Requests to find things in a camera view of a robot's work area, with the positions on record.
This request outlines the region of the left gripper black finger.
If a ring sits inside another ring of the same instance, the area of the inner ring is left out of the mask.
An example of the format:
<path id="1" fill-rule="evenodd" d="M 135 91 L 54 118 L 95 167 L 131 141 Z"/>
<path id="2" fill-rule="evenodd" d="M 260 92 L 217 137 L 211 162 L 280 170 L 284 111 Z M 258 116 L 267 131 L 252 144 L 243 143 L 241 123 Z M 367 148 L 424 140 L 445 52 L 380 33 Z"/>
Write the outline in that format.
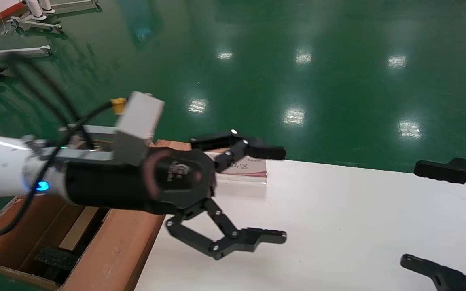
<path id="1" fill-rule="evenodd" d="M 214 160 L 217 173 L 230 168 L 246 156 L 259 160 L 284 160 L 286 157 L 284 147 L 268 145 L 262 139 L 246 136 L 235 129 L 192 137 L 190 145 L 192 149 L 199 149 L 203 152 L 225 149 L 225 152 Z"/>

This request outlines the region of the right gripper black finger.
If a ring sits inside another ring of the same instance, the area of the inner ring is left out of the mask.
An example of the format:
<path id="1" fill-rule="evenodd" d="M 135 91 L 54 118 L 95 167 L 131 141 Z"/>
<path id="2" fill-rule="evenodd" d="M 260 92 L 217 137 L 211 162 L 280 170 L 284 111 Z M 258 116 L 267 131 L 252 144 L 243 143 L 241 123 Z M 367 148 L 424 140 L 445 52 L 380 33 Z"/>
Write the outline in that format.
<path id="1" fill-rule="evenodd" d="M 466 183 L 466 159 L 454 158 L 446 164 L 426 160 L 416 162 L 414 175 L 449 183 Z"/>
<path id="2" fill-rule="evenodd" d="M 466 291 L 466 275 L 458 270 L 413 255 L 403 255 L 400 265 L 430 278 L 438 291 Z"/>

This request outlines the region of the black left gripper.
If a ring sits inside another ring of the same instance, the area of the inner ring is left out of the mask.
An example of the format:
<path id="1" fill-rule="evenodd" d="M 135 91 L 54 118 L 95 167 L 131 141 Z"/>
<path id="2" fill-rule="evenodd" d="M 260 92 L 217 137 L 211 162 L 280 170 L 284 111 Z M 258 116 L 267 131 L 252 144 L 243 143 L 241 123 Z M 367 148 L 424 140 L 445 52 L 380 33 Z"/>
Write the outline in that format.
<path id="1" fill-rule="evenodd" d="M 285 231 L 235 227 L 211 199 L 215 184 L 215 164 L 203 151 L 172 148 L 150 148 L 138 166 L 69 162 L 64 182 L 67 200 L 77 205 L 175 214 L 166 221 L 169 234 L 215 260 L 255 252 L 261 243 L 286 243 Z M 224 234 L 221 239 L 183 224 L 203 212 Z"/>

